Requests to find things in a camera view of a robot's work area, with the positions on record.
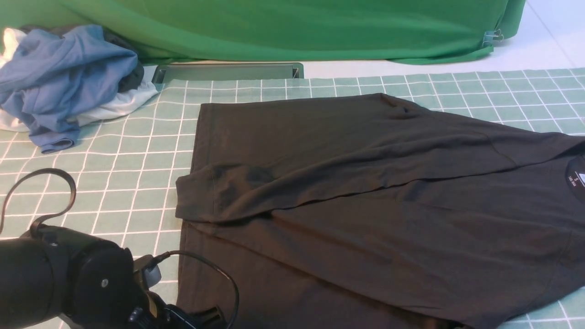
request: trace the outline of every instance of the checkered mat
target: checkered mat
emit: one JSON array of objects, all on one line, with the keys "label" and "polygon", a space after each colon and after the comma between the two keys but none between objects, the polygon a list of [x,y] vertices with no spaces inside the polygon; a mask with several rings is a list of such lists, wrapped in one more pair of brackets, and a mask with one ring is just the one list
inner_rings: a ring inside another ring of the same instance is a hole
[{"label": "checkered mat", "polygon": [[[50,220],[128,247],[135,256],[178,249],[175,179],[189,172],[199,105],[384,92],[427,108],[517,128],[585,135],[585,68],[413,76],[263,81],[172,81],[132,115],[82,128],[81,143],[42,155],[27,134],[0,131],[0,193],[23,174],[43,167],[70,172],[79,186],[73,209]],[[11,199],[5,232],[19,236],[42,214],[67,204],[65,182],[40,176]],[[161,264],[153,290],[177,297],[176,257]],[[60,320],[38,325],[66,327]],[[506,329],[585,329],[585,289],[518,317]]]}]

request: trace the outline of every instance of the metal clip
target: metal clip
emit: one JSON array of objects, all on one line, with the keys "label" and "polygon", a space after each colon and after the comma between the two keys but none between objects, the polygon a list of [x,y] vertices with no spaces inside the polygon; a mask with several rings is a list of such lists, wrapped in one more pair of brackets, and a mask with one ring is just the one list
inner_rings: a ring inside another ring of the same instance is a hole
[{"label": "metal clip", "polygon": [[505,39],[501,29],[495,31],[487,31],[483,36],[482,46],[493,46],[494,42],[502,42]]}]

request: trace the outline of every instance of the wire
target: wire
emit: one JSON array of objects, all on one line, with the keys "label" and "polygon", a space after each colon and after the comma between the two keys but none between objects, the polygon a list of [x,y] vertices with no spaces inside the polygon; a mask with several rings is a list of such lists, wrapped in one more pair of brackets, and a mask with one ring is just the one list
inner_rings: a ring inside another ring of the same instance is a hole
[{"label": "wire", "polygon": [[219,266],[212,263],[207,258],[205,258],[203,256],[199,256],[196,253],[192,253],[192,252],[188,252],[188,251],[181,251],[181,250],[167,251],[167,252],[164,252],[164,253],[154,257],[152,259],[152,261],[150,261],[148,268],[155,267],[156,265],[160,264],[162,261],[166,260],[167,258],[169,258],[170,256],[173,256],[173,255],[182,255],[182,256],[194,258],[194,259],[206,264],[210,268],[213,268],[214,270],[219,272],[221,275],[226,277],[226,279],[228,279],[228,281],[231,282],[231,284],[233,286],[233,292],[235,295],[235,301],[234,301],[234,305],[233,305],[232,317],[229,319],[228,325],[225,327],[225,329],[232,328],[233,323],[236,321],[236,317],[238,316],[238,308],[240,306],[240,290],[238,289],[238,285],[236,284],[234,279],[231,276],[229,276],[229,274],[227,274],[224,270],[222,270]]},{"label": "wire", "polygon": [[65,214],[67,211],[71,210],[71,208],[73,207],[73,204],[75,203],[75,196],[77,195],[77,188],[75,186],[75,180],[73,179],[73,177],[70,174],[68,174],[66,171],[61,170],[61,169],[56,169],[56,168],[43,168],[43,169],[35,170],[35,171],[27,174],[26,176],[22,177],[21,179],[19,179],[10,188],[10,190],[6,194],[6,198],[4,198],[4,204],[2,205],[2,214],[0,215],[0,234],[2,234],[2,230],[4,229],[4,217],[6,214],[6,209],[8,207],[8,201],[10,200],[12,193],[14,193],[14,191],[16,190],[18,185],[22,184],[23,181],[25,181],[29,178],[41,175],[41,174],[53,174],[53,175],[59,176],[62,179],[64,179],[67,182],[67,184],[69,184],[71,196],[69,197],[69,204],[67,205],[67,207],[63,211],[61,211],[57,214],[43,215],[43,216],[35,219],[33,221],[32,225],[30,226],[31,236],[35,237],[37,228],[44,221],[51,219],[51,218],[54,218],[54,217],[59,217],[59,216]]}]

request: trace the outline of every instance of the green fabric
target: green fabric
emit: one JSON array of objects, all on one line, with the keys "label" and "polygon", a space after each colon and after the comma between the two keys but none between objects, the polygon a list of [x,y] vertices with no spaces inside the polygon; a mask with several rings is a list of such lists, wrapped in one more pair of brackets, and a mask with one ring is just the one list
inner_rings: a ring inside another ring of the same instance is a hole
[{"label": "green fabric", "polygon": [[96,23],[147,63],[193,59],[390,59],[429,64],[486,56],[486,31],[515,34],[525,0],[0,0],[0,24]]}]

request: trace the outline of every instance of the crumpled clothing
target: crumpled clothing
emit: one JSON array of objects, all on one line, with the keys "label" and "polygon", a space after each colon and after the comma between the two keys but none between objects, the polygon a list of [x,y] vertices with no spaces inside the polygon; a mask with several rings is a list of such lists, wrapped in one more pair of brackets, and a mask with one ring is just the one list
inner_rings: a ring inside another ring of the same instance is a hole
[{"label": "crumpled clothing", "polygon": [[63,37],[36,29],[0,70],[0,107],[22,121],[42,153],[75,145],[79,124],[68,118],[112,101],[137,54],[104,40],[98,25]]},{"label": "crumpled clothing", "polygon": [[[77,26],[79,26],[79,25],[63,25],[63,26],[57,26],[55,28],[47,29],[47,28],[44,28],[44,27],[39,26],[39,25],[27,24],[27,25],[21,26],[20,30],[25,32],[26,34],[28,34],[32,30],[41,29],[41,30],[45,30],[49,33],[52,33],[54,35],[57,35],[59,37],[63,37],[63,35],[65,33],[73,30]],[[120,46],[122,48],[126,48],[126,49],[131,50],[135,53],[138,53],[138,51],[134,47],[132,47],[132,45],[128,41],[124,40],[123,38],[121,38],[117,34],[105,29],[104,27],[102,27],[102,30],[104,31],[104,40],[106,40],[107,42],[113,43],[117,46]],[[138,86],[140,86],[140,83],[142,82],[143,77],[144,77],[144,67],[142,66],[142,64],[136,63],[136,67],[134,68],[134,70],[132,70],[132,72],[130,74],[128,74],[127,76],[122,78],[120,80],[120,82],[118,83],[118,92],[126,92],[126,91],[129,91],[132,89],[137,89]]]},{"label": "crumpled clothing", "polygon": [[[0,68],[12,60],[12,56],[14,55],[14,52],[16,52],[16,48],[18,48],[18,44],[25,36],[26,34],[20,30],[4,30],[4,54],[3,56],[0,56]],[[118,93],[112,101],[79,114],[78,116],[67,118],[67,120],[77,121],[79,126],[85,126],[99,120],[119,118],[120,116],[134,112],[156,94],[158,94],[156,86],[150,82],[147,77],[143,76],[140,85],[138,85],[136,89],[125,92],[120,92],[118,90]],[[0,130],[27,132],[29,131],[29,128],[24,122],[11,116],[0,108]]]}]

